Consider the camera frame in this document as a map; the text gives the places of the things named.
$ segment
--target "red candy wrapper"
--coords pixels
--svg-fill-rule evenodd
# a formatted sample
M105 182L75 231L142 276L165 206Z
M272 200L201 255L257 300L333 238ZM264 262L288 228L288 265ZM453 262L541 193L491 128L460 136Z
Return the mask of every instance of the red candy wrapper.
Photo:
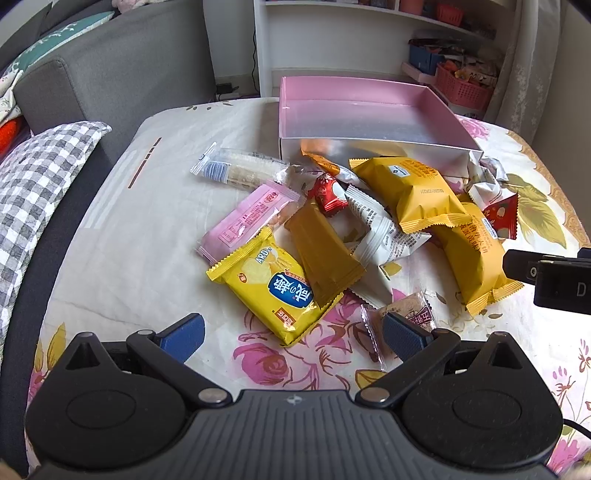
M328 173L324 173L316 179L312 191L320 211L327 217L340 212L348 204L343 187Z
M517 194L500 202L493 203L482 212L491 223L499 238L517 239Z

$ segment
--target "blue gripper pad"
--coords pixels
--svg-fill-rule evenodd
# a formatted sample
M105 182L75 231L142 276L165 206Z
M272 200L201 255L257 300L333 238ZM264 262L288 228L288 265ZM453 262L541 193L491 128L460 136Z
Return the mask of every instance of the blue gripper pad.
M198 313L191 313L157 336L160 348L181 363L185 363L205 340L205 320Z
M384 342L405 362L433 341L433 335L398 313L387 313L383 324Z

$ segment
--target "metal screw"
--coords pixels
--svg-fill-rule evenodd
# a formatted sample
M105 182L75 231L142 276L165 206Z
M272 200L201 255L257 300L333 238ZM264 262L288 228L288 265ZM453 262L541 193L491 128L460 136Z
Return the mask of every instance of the metal screw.
M221 388L211 387L204 388L203 390L201 390L201 392L199 392L199 395L197 396L199 397L199 400L201 400L204 403L215 404L226 400L226 398L228 397L228 392L222 390Z
M372 403L385 402L390 397L390 392L381 387L368 387L361 391L361 398Z

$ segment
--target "pink snack packet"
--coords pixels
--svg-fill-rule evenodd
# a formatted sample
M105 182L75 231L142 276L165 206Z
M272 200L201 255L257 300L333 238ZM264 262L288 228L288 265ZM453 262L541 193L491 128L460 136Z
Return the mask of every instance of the pink snack packet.
M203 235L197 252L213 266L252 239L265 225L282 225L296 212L302 200L299 193L266 181Z

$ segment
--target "white wall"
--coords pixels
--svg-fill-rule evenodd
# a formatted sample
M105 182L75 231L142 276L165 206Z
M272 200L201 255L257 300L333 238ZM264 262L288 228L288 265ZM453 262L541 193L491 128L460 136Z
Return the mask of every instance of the white wall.
M51 0L22 0L0 20L0 46Z
M0 46L51 0L22 0L0 20ZM203 0L216 77L248 74L253 61L255 28L252 0Z
M591 24L570 4L532 147L591 232Z
M203 0L203 10L216 77L250 75L255 31L252 0Z

